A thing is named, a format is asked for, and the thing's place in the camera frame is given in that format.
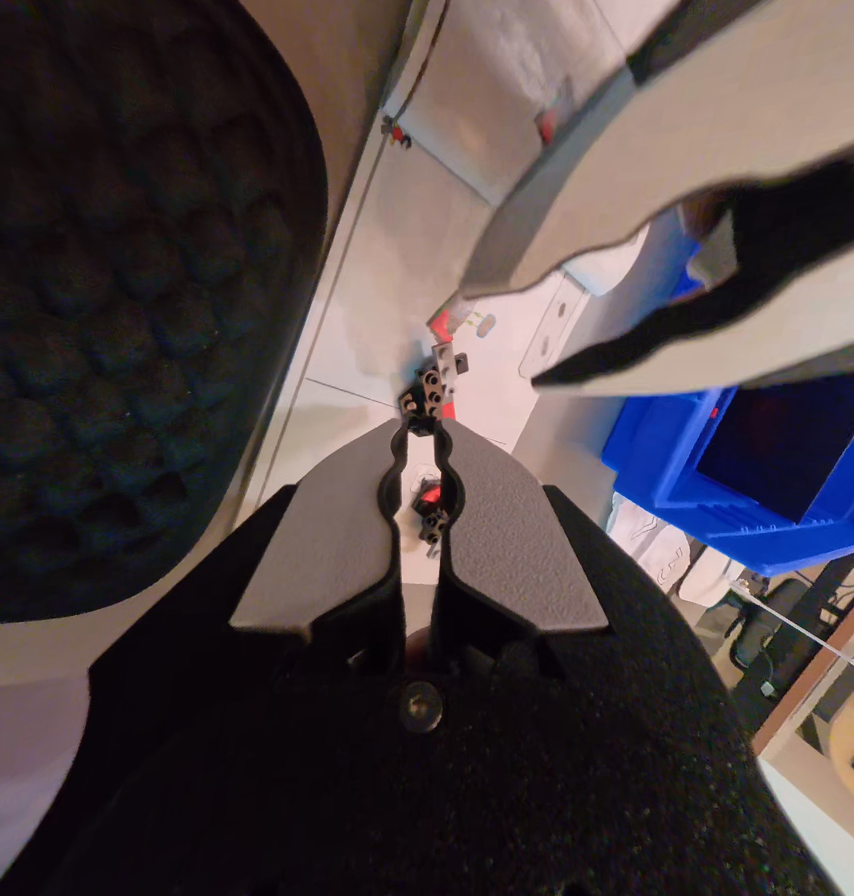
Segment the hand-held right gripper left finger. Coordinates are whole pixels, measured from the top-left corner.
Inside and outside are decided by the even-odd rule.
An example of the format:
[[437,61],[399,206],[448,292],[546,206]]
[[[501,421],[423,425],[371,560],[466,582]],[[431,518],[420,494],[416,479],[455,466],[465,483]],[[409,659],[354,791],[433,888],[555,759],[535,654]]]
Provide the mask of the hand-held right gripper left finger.
[[400,473],[407,429],[392,419],[348,442],[297,484],[231,616],[238,630],[293,633],[331,629],[365,635],[388,622],[404,631]]

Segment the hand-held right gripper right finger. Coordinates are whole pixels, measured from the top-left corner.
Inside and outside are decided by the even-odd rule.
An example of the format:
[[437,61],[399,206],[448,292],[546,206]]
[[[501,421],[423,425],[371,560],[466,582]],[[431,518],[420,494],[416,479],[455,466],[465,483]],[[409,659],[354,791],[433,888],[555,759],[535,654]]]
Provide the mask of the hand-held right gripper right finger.
[[451,496],[443,562],[453,581],[541,633],[609,620],[539,479],[456,420],[436,430]]

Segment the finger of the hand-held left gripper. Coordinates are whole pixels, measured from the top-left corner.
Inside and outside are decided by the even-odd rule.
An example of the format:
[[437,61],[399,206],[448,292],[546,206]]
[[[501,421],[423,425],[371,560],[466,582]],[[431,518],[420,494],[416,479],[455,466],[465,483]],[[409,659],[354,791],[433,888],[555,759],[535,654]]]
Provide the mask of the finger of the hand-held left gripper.
[[854,1],[766,2],[642,85],[601,85],[495,211],[460,296],[519,292],[701,189],[854,147]]
[[635,397],[794,384],[854,372],[854,246],[781,285],[760,307],[707,334],[669,339],[619,371],[567,358],[533,377],[539,392]]

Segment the red black toy brick assembly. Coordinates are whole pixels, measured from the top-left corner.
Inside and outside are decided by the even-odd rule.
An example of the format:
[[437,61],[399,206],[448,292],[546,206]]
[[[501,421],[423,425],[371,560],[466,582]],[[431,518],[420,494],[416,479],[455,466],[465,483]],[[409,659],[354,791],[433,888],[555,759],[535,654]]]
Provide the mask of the red black toy brick assembly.
[[425,478],[416,487],[411,509],[420,520],[419,538],[430,549],[438,547],[448,525],[448,514],[442,505],[441,482]]
[[452,342],[433,346],[433,356],[415,371],[410,386],[398,397],[402,420],[410,434],[434,435],[439,422],[455,420],[458,379],[469,370],[467,355],[456,353]]

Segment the white instruction sheet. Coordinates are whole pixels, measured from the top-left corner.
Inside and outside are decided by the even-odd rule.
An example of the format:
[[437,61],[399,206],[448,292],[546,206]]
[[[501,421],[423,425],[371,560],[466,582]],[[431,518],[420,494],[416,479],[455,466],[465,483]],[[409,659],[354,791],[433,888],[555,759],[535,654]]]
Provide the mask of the white instruction sheet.
[[440,559],[428,556],[430,546],[420,538],[421,516],[413,508],[425,480],[440,480],[440,471],[433,462],[415,460],[408,463],[401,479],[401,505],[396,514],[400,532],[402,583],[436,584]]

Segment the crumpled white paper bag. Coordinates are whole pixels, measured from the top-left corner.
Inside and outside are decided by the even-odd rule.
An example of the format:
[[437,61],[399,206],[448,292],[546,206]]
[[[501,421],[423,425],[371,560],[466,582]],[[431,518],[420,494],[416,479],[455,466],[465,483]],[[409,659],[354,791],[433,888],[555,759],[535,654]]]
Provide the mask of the crumpled white paper bag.
[[724,599],[745,569],[618,493],[605,530],[664,595],[692,606],[686,610],[690,620]]

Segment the blue plastic bin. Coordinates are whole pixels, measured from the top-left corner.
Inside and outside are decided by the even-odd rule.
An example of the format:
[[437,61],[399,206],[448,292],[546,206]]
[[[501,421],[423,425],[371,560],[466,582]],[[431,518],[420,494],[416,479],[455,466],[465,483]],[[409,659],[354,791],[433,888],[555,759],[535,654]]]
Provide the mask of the blue plastic bin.
[[629,398],[602,462],[620,496],[757,573],[854,553],[854,373]]

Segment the white instruction booklet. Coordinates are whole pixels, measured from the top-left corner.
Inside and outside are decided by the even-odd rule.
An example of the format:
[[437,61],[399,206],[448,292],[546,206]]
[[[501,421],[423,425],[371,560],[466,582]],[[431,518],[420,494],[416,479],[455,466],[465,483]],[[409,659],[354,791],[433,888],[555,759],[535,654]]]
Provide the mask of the white instruction booklet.
[[313,304],[242,511],[391,418],[493,209],[667,8],[656,2],[246,2],[329,170]]

